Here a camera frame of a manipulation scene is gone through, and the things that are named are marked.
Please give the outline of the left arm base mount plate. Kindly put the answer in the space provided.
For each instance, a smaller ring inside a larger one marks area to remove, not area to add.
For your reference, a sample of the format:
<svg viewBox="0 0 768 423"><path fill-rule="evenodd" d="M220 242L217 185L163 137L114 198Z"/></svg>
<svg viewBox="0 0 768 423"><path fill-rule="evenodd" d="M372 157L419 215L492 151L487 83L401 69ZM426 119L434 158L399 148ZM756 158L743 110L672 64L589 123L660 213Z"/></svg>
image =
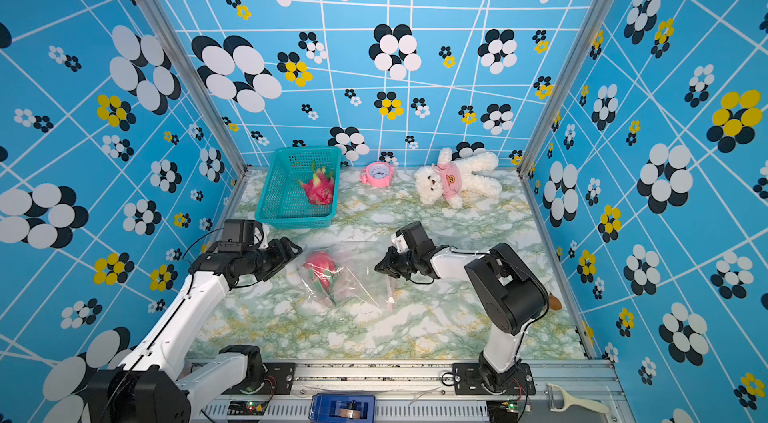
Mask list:
<svg viewBox="0 0 768 423"><path fill-rule="evenodd" d="M241 382L224 392L235 396L290 395L295 381L296 364L293 362L267 362L261 383Z"/></svg>

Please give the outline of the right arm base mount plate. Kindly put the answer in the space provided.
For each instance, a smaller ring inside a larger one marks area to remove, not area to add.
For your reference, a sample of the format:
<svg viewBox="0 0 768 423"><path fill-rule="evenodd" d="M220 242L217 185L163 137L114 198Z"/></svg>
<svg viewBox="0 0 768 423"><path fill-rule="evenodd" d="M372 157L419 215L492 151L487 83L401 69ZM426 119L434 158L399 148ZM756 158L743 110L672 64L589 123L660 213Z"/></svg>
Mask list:
<svg viewBox="0 0 768 423"><path fill-rule="evenodd" d="M504 373L479 363L454 363L451 375L459 396L534 396L537 392L531 367L518 363Z"/></svg>

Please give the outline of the clear zip-top plastic bag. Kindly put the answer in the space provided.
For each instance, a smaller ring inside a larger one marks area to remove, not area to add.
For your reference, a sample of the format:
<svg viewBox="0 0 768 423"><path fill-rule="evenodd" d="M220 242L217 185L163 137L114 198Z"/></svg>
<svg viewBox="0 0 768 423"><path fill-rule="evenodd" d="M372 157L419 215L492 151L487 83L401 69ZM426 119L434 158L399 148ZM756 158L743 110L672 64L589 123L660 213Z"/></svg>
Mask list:
<svg viewBox="0 0 768 423"><path fill-rule="evenodd" d="M367 303L380 311L391 310L395 302L395 280L375 271L375 265L385 256L388 247L389 244L382 241L348 241L330 246L310 247L294 261L294 266L310 301L328 308ZM321 303L311 294L305 283L302 264L307 256L315 251L327 251L339 268L334 307Z"/></svg>

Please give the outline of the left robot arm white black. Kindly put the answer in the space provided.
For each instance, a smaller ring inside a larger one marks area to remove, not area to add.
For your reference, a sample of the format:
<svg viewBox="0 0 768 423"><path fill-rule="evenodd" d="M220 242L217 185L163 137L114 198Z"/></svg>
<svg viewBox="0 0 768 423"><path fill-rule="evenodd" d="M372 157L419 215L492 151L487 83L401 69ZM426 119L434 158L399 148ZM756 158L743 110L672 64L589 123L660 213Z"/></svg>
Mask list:
<svg viewBox="0 0 768 423"><path fill-rule="evenodd" d="M262 283L303 252L287 237L268 240L261 223L229 219L220 240L198 256L170 308L116 368L99 370L85 390L93 422L189 422L240 384L277 391L256 345L230 345L184 375L185 357L213 310L241 278Z"/></svg>

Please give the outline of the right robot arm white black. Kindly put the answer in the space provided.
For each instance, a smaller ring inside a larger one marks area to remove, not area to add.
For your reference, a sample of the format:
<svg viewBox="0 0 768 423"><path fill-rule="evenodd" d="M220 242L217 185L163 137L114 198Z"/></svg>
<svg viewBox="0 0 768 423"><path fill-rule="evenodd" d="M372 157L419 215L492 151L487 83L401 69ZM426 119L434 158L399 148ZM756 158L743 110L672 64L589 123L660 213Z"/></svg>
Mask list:
<svg viewBox="0 0 768 423"><path fill-rule="evenodd" d="M488 250L458 250L437 245L419 221L397 230L375 271L394 279L428 284L439 280L467 281L472 285L491 321L488 341L479 355L476 371L480 387L489 394L503 394L520 386L520 350L529 327L550 308L549 292L506 243Z"/></svg>

